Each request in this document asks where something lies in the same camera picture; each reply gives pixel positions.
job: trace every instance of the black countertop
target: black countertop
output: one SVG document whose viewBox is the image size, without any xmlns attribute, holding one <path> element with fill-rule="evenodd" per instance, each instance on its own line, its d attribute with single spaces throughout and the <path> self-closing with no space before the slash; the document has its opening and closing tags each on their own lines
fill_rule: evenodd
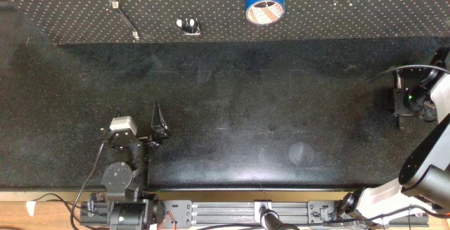
<svg viewBox="0 0 450 230">
<path fill-rule="evenodd" d="M 436 123 L 396 128 L 391 65 L 450 39 L 56 46 L 25 38 L 0 67 L 0 188 L 76 190 L 116 107 L 139 129 L 159 101 L 172 131 L 150 189 L 353 189 L 397 177 Z M 119 159 L 103 152 L 88 189 Z"/>
</svg>

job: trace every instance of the blue tape roll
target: blue tape roll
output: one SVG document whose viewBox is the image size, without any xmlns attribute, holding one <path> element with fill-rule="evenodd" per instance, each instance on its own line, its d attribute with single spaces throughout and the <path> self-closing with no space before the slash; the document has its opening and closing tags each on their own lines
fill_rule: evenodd
<svg viewBox="0 0 450 230">
<path fill-rule="evenodd" d="M 285 12 L 284 0 L 245 0 L 245 6 L 245 17 L 257 25 L 274 23 Z"/>
</svg>

